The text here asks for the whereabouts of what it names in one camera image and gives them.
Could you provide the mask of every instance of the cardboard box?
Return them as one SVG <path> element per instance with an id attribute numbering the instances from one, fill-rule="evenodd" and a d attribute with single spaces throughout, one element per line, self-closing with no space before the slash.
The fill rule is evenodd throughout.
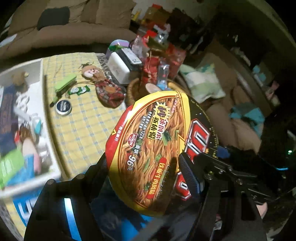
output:
<path id="1" fill-rule="evenodd" d="M 160 9 L 149 7 L 146 11 L 144 19 L 153 21 L 156 24 L 164 25 L 169 16 L 170 13 L 164 10 L 162 7 Z"/>

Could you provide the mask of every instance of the sofa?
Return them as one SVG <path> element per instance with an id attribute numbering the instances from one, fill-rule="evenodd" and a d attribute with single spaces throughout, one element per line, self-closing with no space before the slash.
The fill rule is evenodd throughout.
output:
<path id="1" fill-rule="evenodd" d="M 67 6 L 69 22 L 37 29 L 45 9 Z M 109 44 L 116 39 L 131 41 L 129 28 L 132 0 L 26 0 L 15 11 L 8 36 L 15 39 L 0 47 L 0 60 L 53 46 Z"/>
<path id="2" fill-rule="evenodd" d="M 214 127 L 219 144 L 234 146 L 241 150 L 254 150 L 257 153 L 261 140 L 256 132 L 241 119 L 229 117 L 234 105 L 253 100 L 240 83 L 234 67 L 225 60 L 228 54 L 229 51 L 214 38 L 200 56 L 191 60 L 188 58 L 185 63 L 194 68 L 207 64 L 215 65 L 215 73 L 226 96 L 220 99 L 209 98 L 200 105 Z"/>

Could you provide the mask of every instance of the white tray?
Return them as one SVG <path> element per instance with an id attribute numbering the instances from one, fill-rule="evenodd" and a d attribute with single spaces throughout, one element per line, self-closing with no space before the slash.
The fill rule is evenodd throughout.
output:
<path id="1" fill-rule="evenodd" d="M 36 59 L 32 61 L 28 61 L 25 63 L 21 63 L 16 65 L 4 72 L 0 73 L 0 86 L 11 82 L 11 76 L 15 71 L 25 71 L 29 73 L 29 76 L 26 78 L 26 82 L 29 86 L 27 91 L 27 95 L 30 100 L 27 104 L 28 106 L 28 114 L 37 113 L 41 118 L 42 129 L 40 134 L 40 141 L 37 144 L 37 151 L 39 155 L 42 156 L 44 152 L 48 151 L 47 161 L 51 162 L 48 172 L 43 173 L 37 177 L 34 177 L 28 181 L 25 181 L 20 184 L 16 184 L 14 186 L 10 186 L 9 188 L 5 188 L 4 190 L 0 190 L 0 199 L 11 197 L 20 193 L 27 192 L 29 190 L 35 189 L 37 187 L 42 187 L 47 180 L 49 179 L 59 179 L 61 177 L 61 171 L 57 161 L 57 155 L 55 147 L 51 141 L 50 130 L 48 126 L 48 122 L 46 120 L 45 115 L 45 105 L 44 105 L 44 94 L 45 94 L 45 86 L 44 86 L 44 75 L 43 75 L 43 60 Z"/>

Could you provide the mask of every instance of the instant noodle cup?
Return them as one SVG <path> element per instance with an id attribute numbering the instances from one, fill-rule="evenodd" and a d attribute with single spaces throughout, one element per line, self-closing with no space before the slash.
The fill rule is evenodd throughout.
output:
<path id="1" fill-rule="evenodd" d="M 216 157 L 209 119 L 190 96 L 161 91 L 143 97 L 121 116 L 106 143 L 109 179 L 118 197 L 135 211 L 160 216 L 173 196 L 191 197 L 178 156 Z"/>

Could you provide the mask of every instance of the wicker basket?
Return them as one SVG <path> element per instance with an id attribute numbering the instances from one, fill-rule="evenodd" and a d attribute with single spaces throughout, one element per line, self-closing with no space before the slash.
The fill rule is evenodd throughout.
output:
<path id="1" fill-rule="evenodd" d="M 143 86 L 139 87 L 140 85 L 140 79 L 136 78 L 132 80 L 128 87 L 127 87 L 127 94 L 126 94 L 126 104 L 127 106 L 133 105 L 137 100 L 142 98 L 143 96 L 147 95 L 146 91 L 143 91 Z M 187 95 L 190 95 L 190 93 L 184 88 L 182 88 L 177 83 L 172 82 L 171 80 L 168 80 L 168 87 L 174 91 L 186 93 Z"/>

